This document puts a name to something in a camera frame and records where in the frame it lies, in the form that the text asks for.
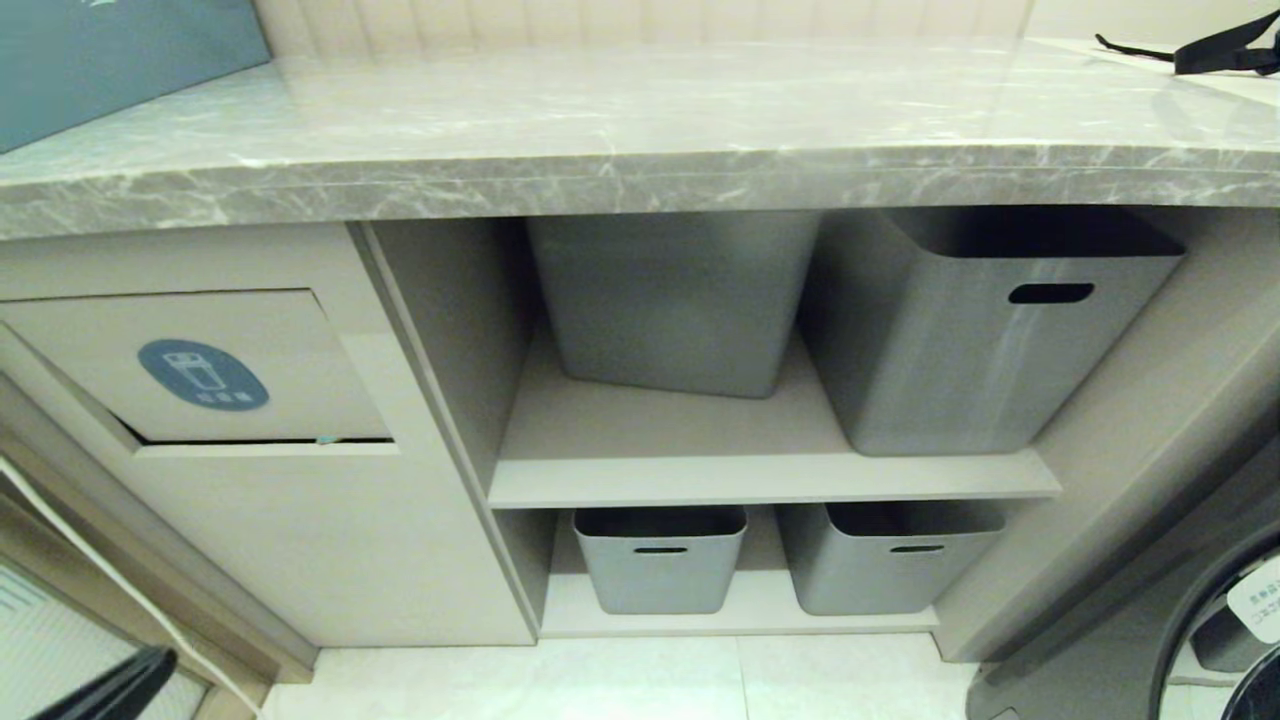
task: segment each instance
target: small gray bin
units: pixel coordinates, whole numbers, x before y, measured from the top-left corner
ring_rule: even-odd
[[[530,218],[564,372],[768,397],[820,213]]]
[[[859,452],[1014,452],[1181,255],[1119,208],[837,213],[800,325]]]
[[[573,532],[605,612],[709,614],[724,605],[746,534],[746,510],[576,510]]]
[[[992,507],[960,501],[782,505],[778,528],[810,615],[919,612],[1004,530]]]

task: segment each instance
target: open cabinet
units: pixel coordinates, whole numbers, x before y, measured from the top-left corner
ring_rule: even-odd
[[[1228,425],[1271,406],[1260,361],[1277,357],[1275,213],[1135,211],[1187,246],[1183,266],[1032,447],[988,456],[859,455],[799,337],[768,400],[570,379],[518,222],[367,223],[361,233],[540,637],[932,630],[961,660],[1042,610],[1190,482]],[[1222,395],[1239,383],[1247,398]],[[1180,434],[1210,411],[1216,424],[1196,428],[1198,443]],[[942,498],[997,503],[1010,532],[934,607],[826,618],[799,607],[769,506]],[[746,505],[751,519],[719,612],[600,610],[568,509],[714,503]]]

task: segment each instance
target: cabinet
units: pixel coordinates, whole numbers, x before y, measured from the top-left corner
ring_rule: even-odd
[[[1103,564],[1188,489],[1210,459],[1274,416],[1276,213],[1134,210],[1185,245],[1181,266],[1032,447],[968,457],[854,452],[797,340],[765,401],[567,379],[532,310],[539,300],[518,228],[433,220],[362,229],[376,274],[398,299],[393,314],[434,368],[451,437],[517,559],[541,637],[931,629],[946,657],[982,660],[1080,568]],[[928,498],[989,500],[1010,521],[934,607],[865,618],[799,609],[769,505]],[[562,511],[703,503],[753,506],[724,609],[603,614]]]
[[[1276,213],[1139,211],[1187,259],[1032,447],[1010,455],[856,454],[799,338],[763,401],[568,379],[518,220],[6,243],[0,265],[15,272],[0,283],[0,366],[319,644],[932,630],[948,659],[982,659],[1274,413]],[[378,424],[332,445],[143,439],[87,377],[42,355],[51,341],[28,316],[69,297],[223,292],[302,293],[319,307],[326,347],[358,379],[352,402]],[[1009,530],[933,607],[800,610],[771,506],[934,498],[1000,503]],[[605,615],[564,511],[709,503],[750,506],[721,612]]]
[[[1061,491],[1034,450],[966,457],[852,451],[804,343],[778,391],[727,398],[573,380],[539,320],[520,225],[499,220],[362,225],[419,361],[453,424],[465,471],[539,612],[540,637],[932,630],[910,615],[814,618],[795,597],[774,503],[969,498],[1016,509]],[[607,615],[567,510],[749,505],[724,607],[714,615]]]
[[[534,641],[346,227],[23,241],[0,265],[4,373],[307,639]],[[174,397],[134,355],[165,337],[234,354],[271,402]]]

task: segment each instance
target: marble countertop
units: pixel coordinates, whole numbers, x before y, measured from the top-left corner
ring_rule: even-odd
[[[278,60],[0,155],[0,238],[646,210],[1280,206],[1277,109],[1247,95],[1036,41]]]

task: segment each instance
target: washing machine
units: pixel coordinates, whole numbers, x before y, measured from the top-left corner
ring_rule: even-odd
[[[1280,438],[969,689],[969,720],[1280,720]]]

